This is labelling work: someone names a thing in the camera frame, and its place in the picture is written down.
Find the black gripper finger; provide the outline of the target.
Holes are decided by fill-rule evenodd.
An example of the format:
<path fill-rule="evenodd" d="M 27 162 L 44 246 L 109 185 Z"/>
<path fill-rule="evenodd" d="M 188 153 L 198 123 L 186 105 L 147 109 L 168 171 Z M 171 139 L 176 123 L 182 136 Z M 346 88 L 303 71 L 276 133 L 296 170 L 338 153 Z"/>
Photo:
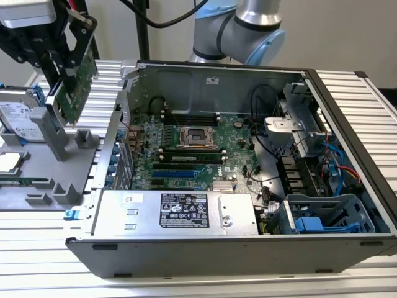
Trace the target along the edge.
<path fill-rule="evenodd" d="M 50 87 L 68 80 L 66 36 L 54 27 L 1 27 L 1 50 L 18 63 L 30 63 L 42 71 Z"/>
<path fill-rule="evenodd" d="M 68 24 L 76 43 L 72 50 L 67 45 L 66 74 L 75 75 L 91 44 L 97 21 L 88 14 L 68 13 Z"/>

